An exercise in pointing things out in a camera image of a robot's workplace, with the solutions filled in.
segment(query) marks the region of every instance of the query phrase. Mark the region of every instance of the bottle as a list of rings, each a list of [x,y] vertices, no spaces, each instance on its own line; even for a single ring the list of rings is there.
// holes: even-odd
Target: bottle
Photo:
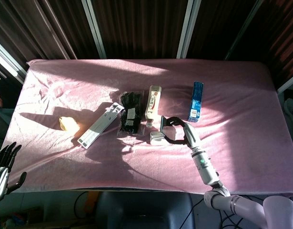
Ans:
[[[145,110],[146,127],[151,128],[152,122],[158,115],[161,87],[152,85],[148,94],[148,102]]]

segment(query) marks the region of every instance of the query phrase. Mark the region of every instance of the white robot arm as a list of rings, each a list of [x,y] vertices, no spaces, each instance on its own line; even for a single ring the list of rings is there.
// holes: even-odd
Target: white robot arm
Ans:
[[[272,196],[259,203],[240,196],[231,196],[228,189],[219,180],[219,174],[211,164],[210,158],[201,146],[201,140],[189,123],[177,117],[161,120],[161,132],[164,126],[181,125],[183,140],[165,139],[171,144],[186,144],[204,184],[213,189],[204,194],[205,204],[216,210],[231,211],[233,214],[248,219],[262,229],[293,229],[293,202],[286,197]]]

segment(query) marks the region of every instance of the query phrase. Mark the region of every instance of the cable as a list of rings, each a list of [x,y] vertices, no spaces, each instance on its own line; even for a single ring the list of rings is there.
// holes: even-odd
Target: cable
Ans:
[[[223,224],[223,220],[222,220],[222,212],[220,210],[219,211],[219,217],[221,218],[221,223],[219,224],[219,228],[222,228],[222,224]]]
[[[76,218],[78,219],[83,219],[82,217],[79,217],[78,214],[76,213],[76,203],[78,202],[78,199],[85,193],[87,193],[88,191],[82,192],[81,194],[79,194],[79,196],[76,198],[75,202],[74,202],[74,206],[73,206],[73,212]]]
[[[255,199],[259,199],[259,200],[261,200],[261,201],[264,201],[264,199],[262,199],[262,198],[258,198],[258,197],[255,197],[255,196],[249,196],[249,195],[246,195],[245,197],[248,197],[248,199],[250,199],[249,197],[253,197],[253,198],[255,198]]]
[[[237,224],[235,225],[234,229],[236,229],[236,228],[239,227],[238,225],[240,225],[240,223],[241,223],[242,220],[243,220],[243,218],[241,218],[241,219],[237,222]]]
[[[223,218],[223,220],[222,220],[222,224],[226,221],[228,219],[228,217],[225,217],[225,218]]]
[[[240,227],[238,227],[238,226],[236,226],[236,225],[234,225],[234,224],[228,224],[228,225],[223,226],[222,229],[224,229],[224,228],[226,228],[226,227],[240,228]]]
[[[181,229],[184,225],[184,223],[186,222],[186,220],[188,219],[188,217],[190,216],[191,212],[193,211],[194,207],[196,207],[197,205],[199,205],[201,202],[203,201],[203,198],[195,205],[193,205],[193,207],[191,208],[190,212],[188,213],[187,217],[184,219],[183,223],[181,224],[181,226],[179,227],[179,229]]]
[[[232,216],[234,216],[235,214],[231,214],[231,215],[227,215],[226,214],[226,217],[225,218],[223,218],[223,220],[222,220],[222,218],[221,218],[221,223],[220,223],[220,225],[219,225],[219,228],[220,229],[222,229],[223,227],[223,223],[227,220],[227,219],[229,219],[232,223],[233,223],[233,226],[236,226],[236,224],[230,219],[230,217],[232,217]]]
[[[243,196],[243,197],[247,197],[249,200],[253,201],[249,196]]]
[[[223,211],[225,214],[226,214],[226,216],[227,216],[227,218],[230,220],[230,222],[232,223],[232,224],[235,224],[233,221],[232,221],[232,219],[227,215],[227,212],[226,211]]]

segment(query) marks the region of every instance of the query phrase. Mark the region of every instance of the blue package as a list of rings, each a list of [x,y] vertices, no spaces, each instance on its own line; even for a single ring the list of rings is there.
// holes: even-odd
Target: blue package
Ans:
[[[194,82],[192,102],[189,111],[189,122],[196,123],[200,118],[200,110],[202,108],[202,89],[203,83]]]

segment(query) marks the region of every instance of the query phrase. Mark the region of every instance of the pink blanket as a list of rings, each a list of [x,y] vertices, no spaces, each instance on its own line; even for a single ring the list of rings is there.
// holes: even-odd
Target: pink blanket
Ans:
[[[221,181],[233,194],[293,193],[293,145],[267,68],[258,62],[205,60],[35,60],[4,145],[17,141],[10,181],[21,192],[141,188],[204,193],[186,146],[152,146],[117,137],[116,119],[86,150],[77,139],[124,91],[162,87],[159,114],[187,120],[194,81],[204,83],[193,124]],[[62,131],[60,116],[81,126]],[[155,122],[159,128],[159,119]],[[178,138],[183,138],[179,130]]]

